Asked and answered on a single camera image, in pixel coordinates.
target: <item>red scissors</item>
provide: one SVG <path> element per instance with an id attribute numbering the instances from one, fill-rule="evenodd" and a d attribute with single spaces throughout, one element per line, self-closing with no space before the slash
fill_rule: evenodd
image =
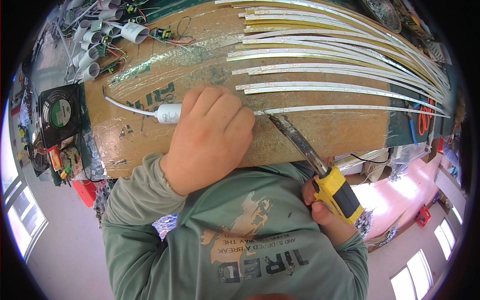
<path id="1" fill-rule="evenodd" d="M 428 98 L 427 100 L 428 104 L 435 105 L 433 100 Z M 428 108 L 425 106 L 422 106 L 420 108 L 420 111 L 425 111 L 425 112 L 433 112 L 432 108 Z M 419 114 L 419 134 L 423 135 L 425 131 L 428 131 L 428 128 L 430 127 L 430 119 L 432 118 L 431 115 L 425 115 L 420 113 Z"/>

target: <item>fingernail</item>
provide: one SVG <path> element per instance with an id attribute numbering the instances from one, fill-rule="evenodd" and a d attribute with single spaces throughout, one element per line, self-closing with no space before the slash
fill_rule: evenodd
<path id="1" fill-rule="evenodd" d="M 312 203 L 312 210 L 316 213 L 320 212 L 322 210 L 322 204 L 320 202 L 313 202 Z"/>

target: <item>wooden board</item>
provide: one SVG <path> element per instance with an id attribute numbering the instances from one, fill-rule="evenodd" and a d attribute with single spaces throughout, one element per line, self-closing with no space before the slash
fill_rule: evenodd
<path id="1" fill-rule="evenodd" d="M 237 38 L 243 34 L 242 10 L 219 8 L 203 3 L 159 19 L 155 25 L 170 27 L 175 38 L 196 38 L 192 52 L 148 37 L 135 45 L 127 40 L 114 43 L 127 51 L 122 70 L 101 75 L 85 83 L 85 98 L 94 139 L 111 178 L 127 177 L 151 152 L 166 153 L 174 125 L 158 124 L 147 117 L 118 108 L 102 96 L 123 104 L 152 111 L 162 103 L 178 103 L 197 84 L 224 85 L 232 90 L 239 84 L 274 81 L 325 81 L 357 84 L 388 90 L 388 84 L 355 76 L 323 73 L 278 73 L 249 76 L 231 75 L 232 70 L 261 65 L 330 62 L 316 59 L 254 59 L 226 62 L 234 46 L 207 51 L 206 46 Z M 101 60 L 100 65 L 113 61 Z M 253 110 L 304 105 L 368 104 L 388 106 L 388 98 L 342 92 L 284 92 L 245 95 L 235 92 Z M 333 156 L 383 148 L 388 112 L 379 110 L 325 110 L 289 113 L 288 118 L 312 144 L 320 156 Z M 267 116 L 256 118 L 253 142 L 241 167 L 302 160 L 294 146 L 274 127 Z"/>

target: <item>window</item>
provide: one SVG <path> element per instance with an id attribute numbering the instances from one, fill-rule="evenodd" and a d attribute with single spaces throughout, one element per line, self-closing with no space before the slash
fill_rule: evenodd
<path id="1" fill-rule="evenodd" d="M 443 220 L 440 225 L 435 229 L 435 236 L 437 237 L 440 247 L 444 251 L 445 259 L 448 260 L 452 253 L 453 246 L 455 245 L 455 236 L 453 231 L 448 225 L 447 220 Z"/>
<path id="2" fill-rule="evenodd" d="M 457 209 L 456 209 L 455 206 L 453 206 L 453 205 L 452 205 L 452 210 L 453 210 L 453 213 L 456 215 L 456 218 L 457 218 L 458 221 L 460 222 L 460 225 L 462 225 L 462 223 L 463 223 L 462 217 L 460 216 L 460 214 L 458 213 Z"/>
<path id="3" fill-rule="evenodd" d="M 31 249 L 48 223 L 13 156 L 11 121 L 7 106 L 1 128 L 1 204 L 7 211 L 18 250 L 28 260 Z"/>
<path id="4" fill-rule="evenodd" d="M 423 250 L 420 249 L 395 276 L 390 279 L 396 300 L 420 300 L 433 285 L 432 273 Z"/>
<path id="5" fill-rule="evenodd" d="M 15 158 L 12 151 L 12 140 L 10 139 L 9 127 L 9 105 L 3 113 L 3 122 L 1 126 L 1 193 L 5 193 L 7 188 L 13 183 L 13 180 L 18 176 L 17 166 L 15 165 Z"/>

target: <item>green long-sleeve shirt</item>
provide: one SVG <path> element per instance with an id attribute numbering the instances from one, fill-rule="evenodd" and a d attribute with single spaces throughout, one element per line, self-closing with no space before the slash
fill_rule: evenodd
<path id="1" fill-rule="evenodd" d="M 363 239 L 332 246 L 301 200 L 307 178 L 294 166 L 264 167 L 279 175 L 236 170 L 185 198 L 164 179 L 161 156 L 117 181 L 102 218 L 116 299 L 366 298 Z M 151 224 L 176 213 L 161 241 Z"/>

